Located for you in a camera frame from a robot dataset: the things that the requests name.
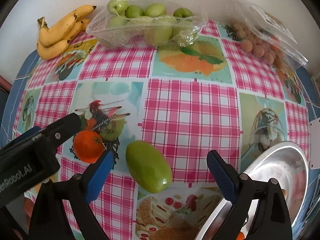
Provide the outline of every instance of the orange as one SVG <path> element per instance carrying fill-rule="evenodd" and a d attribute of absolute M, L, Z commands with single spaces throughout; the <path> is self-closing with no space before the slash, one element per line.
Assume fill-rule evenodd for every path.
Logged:
<path fill-rule="evenodd" d="M 236 240 L 243 240 L 243 239 L 245 239 L 244 233 L 240 232 Z"/>
<path fill-rule="evenodd" d="M 104 151 L 100 135 L 94 131 L 81 131 L 73 140 L 73 150 L 85 163 L 95 163 Z"/>

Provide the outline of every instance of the banana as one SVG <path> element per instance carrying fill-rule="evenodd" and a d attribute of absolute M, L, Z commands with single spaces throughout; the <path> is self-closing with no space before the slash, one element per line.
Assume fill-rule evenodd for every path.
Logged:
<path fill-rule="evenodd" d="M 88 14 L 92 13 L 95 10 L 95 5 L 85 4 L 77 9 L 73 10 L 72 12 L 68 13 L 65 17 L 63 17 L 61 20 L 65 19 L 66 17 L 69 17 L 71 15 L 77 15 L 77 21 L 80 21 L 83 17 L 86 17 Z"/>
<path fill-rule="evenodd" d="M 44 17 L 41 17 L 40 19 L 37 20 L 38 25 L 39 25 L 40 28 L 41 28 L 41 25 L 42 25 L 42 21 L 44 21 Z M 44 28 L 45 28 L 46 30 L 49 30 L 49 27 L 48 27 L 48 25 L 47 25 L 46 22 L 44 22 Z"/>
<path fill-rule="evenodd" d="M 58 41 L 56 44 L 52 45 L 51 47 L 44 47 L 41 42 L 38 40 L 37 42 L 37 51 L 42 59 L 52 59 L 57 57 L 61 53 L 63 53 L 67 47 L 69 46 L 69 40 L 62 40 Z"/>
<path fill-rule="evenodd" d="M 81 32 L 82 25 L 83 24 L 81 22 L 76 22 L 75 26 L 73 26 L 71 31 L 64 36 L 63 39 L 72 41 Z"/>
<path fill-rule="evenodd" d="M 91 20 L 89 20 L 89 19 L 82 19 L 80 22 L 82 23 L 82 29 L 81 29 L 80 32 L 84 32 L 85 29 L 87 28 L 88 24 L 91 22 Z"/>
<path fill-rule="evenodd" d="M 75 26 L 76 24 L 76 15 L 71 15 L 64 20 L 60 20 L 58 23 L 56 23 L 53 27 L 49 28 L 49 30 L 46 30 L 44 28 L 44 19 L 42 20 L 42 25 L 39 31 L 39 41 L 40 43 L 45 47 L 50 47 L 53 44 L 57 43 L 58 41 L 61 41 L 64 36 L 66 36 L 70 30 Z"/>

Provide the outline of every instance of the cake illustration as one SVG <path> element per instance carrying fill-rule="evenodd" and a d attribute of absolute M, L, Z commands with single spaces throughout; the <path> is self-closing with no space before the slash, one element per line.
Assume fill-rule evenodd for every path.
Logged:
<path fill-rule="evenodd" d="M 136 236 L 140 240 L 193 240 L 220 199 L 220 195 L 146 196 L 137 208 Z"/>

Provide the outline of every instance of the kiwi illustration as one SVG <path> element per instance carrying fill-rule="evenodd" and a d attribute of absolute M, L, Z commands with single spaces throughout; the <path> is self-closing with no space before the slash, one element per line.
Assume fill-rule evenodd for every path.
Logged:
<path fill-rule="evenodd" d="M 125 118 L 112 120 L 106 127 L 104 127 L 99 135 L 103 140 L 114 141 L 122 133 L 125 124 Z"/>

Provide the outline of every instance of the tablecloth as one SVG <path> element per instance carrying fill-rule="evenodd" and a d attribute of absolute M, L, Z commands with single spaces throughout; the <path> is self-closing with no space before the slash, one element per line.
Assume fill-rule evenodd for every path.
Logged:
<path fill-rule="evenodd" d="M 238 171 L 283 140 L 309 157 L 308 111 L 295 73 L 242 52 L 223 24 L 209 21 L 187 49 L 141 42 L 106 50 L 81 33 L 60 57 L 35 59 L 22 83 L 12 138 L 72 112 L 85 129 L 117 109 L 100 135 L 119 159 L 90 204 L 111 239 L 194 239 L 221 198 L 206 165 L 212 149 Z M 137 139 L 153 144 L 172 168 L 173 183 L 161 193 L 148 193 L 128 172 L 125 149 Z M 57 158 L 61 168 L 53 181 L 88 166 L 75 157 L 72 138 Z M 33 201 L 39 187 L 28 192 Z M 70 204 L 64 204 L 80 239 Z"/>

